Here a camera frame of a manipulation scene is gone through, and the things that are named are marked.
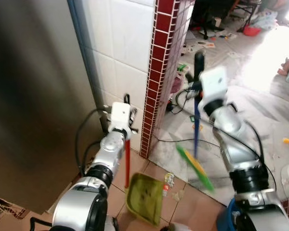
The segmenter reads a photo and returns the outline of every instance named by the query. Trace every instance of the red handle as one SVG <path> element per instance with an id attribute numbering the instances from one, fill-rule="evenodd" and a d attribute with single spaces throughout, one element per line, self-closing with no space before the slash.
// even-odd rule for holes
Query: red handle
<path id="1" fill-rule="evenodd" d="M 125 188 L 130 185 L 130 157 L 131 157 L 131 143 L 130 140 L 125 141 Z"/>

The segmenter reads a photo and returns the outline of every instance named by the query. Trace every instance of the blue bucket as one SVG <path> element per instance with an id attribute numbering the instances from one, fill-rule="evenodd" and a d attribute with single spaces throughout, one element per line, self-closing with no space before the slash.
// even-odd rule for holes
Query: blue bucket
<path id="1" fill-rule="evenodd" d="M 236 231 L 232 223 L 232 212 L 234 211 L 240 211 L 240 209 L 236 206 L 233 198 L 228 208 L 217 217 L 217 231 Z"/>

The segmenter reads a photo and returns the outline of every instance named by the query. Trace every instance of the beige floor tile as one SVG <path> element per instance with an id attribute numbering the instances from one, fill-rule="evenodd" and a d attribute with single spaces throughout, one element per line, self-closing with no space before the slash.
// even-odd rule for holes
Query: beige floor tile
<path id="1" fill-rule="evenodd" d="M 11 215 L 4 215 L 0 220 L 0 231 L 28 231 L 30 230 L 31 217 L 36 217 L 50 223 L 53 219 L 53 216 L 47 213 L 39 215 L 33 212 L 29 212 L 28 215 L 22 220 L 17 220 Z M 45 231 L 49 229 L 50 227 L 35 223 L 35 231 Z"/>
<path id="2" fill-rule="evenodd" d="M 168 226 L 168 222 L 160 219 L 158 227 L 154 227 L 149 223 L 136 218 L 130 213 L 126 206 L 124 206 L 118 216 L 118 224 L 120 231 L 160 231 L 161 228 Z"/>
<path id="3" fill-rule="evenodd" d="M 144 173 L 157 180 L 164 181 L 165 180 L 164 177 L 167 171 L 155 165 L 154 163 L 150 162 L 148 167 L 145 169 Z M 171 217 L 174 213 L 174 210 L 178 204 L 172 198 L 172 194 L 178 193 L 179 190 L 182 190 L 184 188 L 184 186 L 185 186 L 185 182 L 175 177 L 173 188 L 168 191 L 166 197 L 163 197 L 161 217 L 167 222 L 170 222 Z"/>
<path id="4" fill-rule="evenodd" d="M 107 214 L 116 217 L 125 203 L 125 193 L 118 189 L 116 186 L 111 185 L 107 202 Z"/>
<path id="5" fill-rule="evenodd" d="M 217 215 L 223 209 L 222 204 L 186 185 L 171 222 L 188 225 L 193 231 L 214 231 Z"/>
<path id="6" fill-rule="evenodd" d="M 130 178 L 135 172 L 143 172 L 147 167 L 149 161 L 139 156 L 137 152 L 131 150 L 131 168 L 130 168 Z M 119 170 L 112 182 L 116 187 L 124 191 L 125 185 L 125 154 L 120 160 Z"/>

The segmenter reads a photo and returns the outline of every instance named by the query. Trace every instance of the white tile wall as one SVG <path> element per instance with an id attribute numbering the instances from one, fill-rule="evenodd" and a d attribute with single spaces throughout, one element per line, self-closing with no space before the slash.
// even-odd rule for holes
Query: white tile wall
<path id="1" fill-rule="evenodd" d="M 114 59 L 90 48 L 85 48 L 93 84 L 100 89 L 117 95 L 116 72 Z"/>
<path id="2" fill-rule="evenodd" d="M 83 45 L 113 57 L 110 0 L 75 0 Z"/>
<path id="3" fill-rule="evenodd" d="M 74 0 L 93 85 L 105 104 L 130 94 L 138 110 L 131 147 L 140 151 L 156 0 Z"/>
<path id="4" fill-rule="evenodd" d="M 131 1 L 111 1 L 114 58 L 145 72 L 148 70 L 153 12 L 153 7 Z"/>
<path id="5" fill-rule="evenodd" d="M 131 104 L 143 109 L 145 105 L 147 74 L 118 61 L 115 61 L 115 67 L 117 96 L 122 99 L 128 93 L 131 97 Z"/>

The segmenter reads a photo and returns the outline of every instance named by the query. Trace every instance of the dustpan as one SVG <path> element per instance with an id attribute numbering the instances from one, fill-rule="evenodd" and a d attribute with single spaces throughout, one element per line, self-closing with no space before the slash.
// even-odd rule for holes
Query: dustpan
<path id="1" fill-rule="evenodd" d="M 125 143 L 125 152 L 126 206 L 137 218 L 158 226 L 164 183 L 141 173 L 135 173 L 130 182 L 130 141 Z"/>

